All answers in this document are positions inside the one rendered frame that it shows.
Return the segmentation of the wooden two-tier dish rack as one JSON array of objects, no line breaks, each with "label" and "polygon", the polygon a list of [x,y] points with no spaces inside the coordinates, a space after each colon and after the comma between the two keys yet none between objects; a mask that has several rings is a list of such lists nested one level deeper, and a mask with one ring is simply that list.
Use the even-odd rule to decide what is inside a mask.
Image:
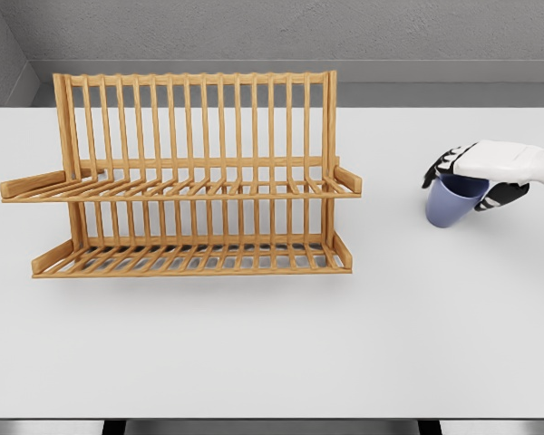
[{"label": "wooden two-tier dish rack", "polygon": [[335,202],[337,74],[53,76],[63,166],[5,181],[8,203],[67,205],[36,278],[347,274]]}]

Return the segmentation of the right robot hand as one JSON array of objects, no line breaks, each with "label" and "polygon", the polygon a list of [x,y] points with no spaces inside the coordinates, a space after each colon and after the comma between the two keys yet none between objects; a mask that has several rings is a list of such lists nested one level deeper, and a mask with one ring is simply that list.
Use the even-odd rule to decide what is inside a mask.
[{"label": "right robot hand", "polygon": [[539,146],[511,141],[480,140],[443,153],[427,170],[423,187],[440,174],[454,174],[496,183],[475,206],[477,211],[502,207],[529,191],[530,163]]}]

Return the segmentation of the blue cup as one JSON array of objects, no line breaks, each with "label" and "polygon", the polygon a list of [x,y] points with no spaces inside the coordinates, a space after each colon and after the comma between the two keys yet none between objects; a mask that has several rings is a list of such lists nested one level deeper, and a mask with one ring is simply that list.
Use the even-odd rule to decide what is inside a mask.
[{"label": "blue cup", "polygon": [[427,199],[427,219],[436,227],[452,226],[481,201],[489,185],[487,179],[440,174]]}]

